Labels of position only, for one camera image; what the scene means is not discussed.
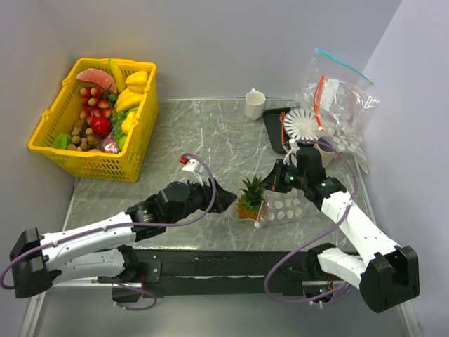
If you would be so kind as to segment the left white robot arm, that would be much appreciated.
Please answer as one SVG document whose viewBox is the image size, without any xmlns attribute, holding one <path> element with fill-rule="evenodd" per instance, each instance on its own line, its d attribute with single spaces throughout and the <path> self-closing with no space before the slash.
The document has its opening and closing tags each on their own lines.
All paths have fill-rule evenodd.
<svg viewBox="0 0 449 337">
<path fill-rule="evenodd" d="M 41 234 L 25 230 L 10 252 L 10 287 L 16 298 L 30 298 L 52 285 L 89 276 L 133 281 L 139 262 L 127 247 L 165 232 L 167 227 L 190 224 L 187 216 L 201 211 L 223 213 L 237 196 L 216 181 L 174 182 L 146 200 L 111 218 L 75 230 Z"/>
</svg>

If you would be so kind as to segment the toy pineapple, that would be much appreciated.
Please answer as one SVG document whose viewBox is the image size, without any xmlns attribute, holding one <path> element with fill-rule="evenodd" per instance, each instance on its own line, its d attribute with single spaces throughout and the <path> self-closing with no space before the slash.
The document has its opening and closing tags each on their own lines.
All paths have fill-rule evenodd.
<svg viewBox="0 0 449 337">
<path fill-rule="evenodd" d="M 267 184 L 258 175 L 254 175 L 251 179 L 245 177 L 243 184 L 244 188 L 241 189 L 243 194 L 237 202 L 239 218 L 257 220 L 260 207 L 264 203 Z"/>
</svg>

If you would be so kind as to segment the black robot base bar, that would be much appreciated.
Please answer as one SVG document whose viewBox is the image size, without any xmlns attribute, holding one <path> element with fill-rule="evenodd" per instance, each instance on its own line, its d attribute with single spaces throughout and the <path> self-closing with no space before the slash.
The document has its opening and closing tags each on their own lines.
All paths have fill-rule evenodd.
<svg viewBox="0 0 449 337">
<path fill-rule="evenodd" d="M 264 293 L 268 272 L 284 251 L 201 251 L 127 248 L 116 280 L 138 283 L 158 297 Z M 307 252 L 296 253 L 270 278 L 272 293 L 302 296 L 305 282 L 332 279 Z"/>
</svg>

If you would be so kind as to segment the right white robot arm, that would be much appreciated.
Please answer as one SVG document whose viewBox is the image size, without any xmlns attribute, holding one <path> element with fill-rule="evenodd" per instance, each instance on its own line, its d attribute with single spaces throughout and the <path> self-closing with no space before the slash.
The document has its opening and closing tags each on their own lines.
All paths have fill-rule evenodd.
<svg viewBox="0 0 449 337">
<path fill-rule="evenodd" d="M 312 278 L 340 278 L 357 288 L 365 304 L 376 313 L 419 296 L 416 251 L 386 236 L 357 206 L 354 194 L 337 178 L 326 175 L 316 148 L 291 150 L 285 159 L 276 160 L 263 181 L 272 192 L 303 191 L 306 199 L 331 219 L 356 249 L 357 257 L 332 244 L 308 250 L 305 272 Z"/>
</svg>

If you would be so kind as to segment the polka dot zip bag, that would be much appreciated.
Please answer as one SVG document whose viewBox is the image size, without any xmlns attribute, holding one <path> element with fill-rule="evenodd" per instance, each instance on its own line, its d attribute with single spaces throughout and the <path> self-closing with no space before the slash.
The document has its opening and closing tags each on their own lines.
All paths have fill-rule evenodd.
<svg viewBox="0 0 449 337">
<path fill-rule="evenodd" d="M 296 191 L 290 191 L 286 194 L 266 191 L 262 196 L 264 201 L 260 205 L 256 218 L 242 218 L 239 215 L 238 199 L 229 207 L 229 217 L 259 230 L 265 225 L 297 222 L 304 215 L 303 202 Z"/>
</svg>

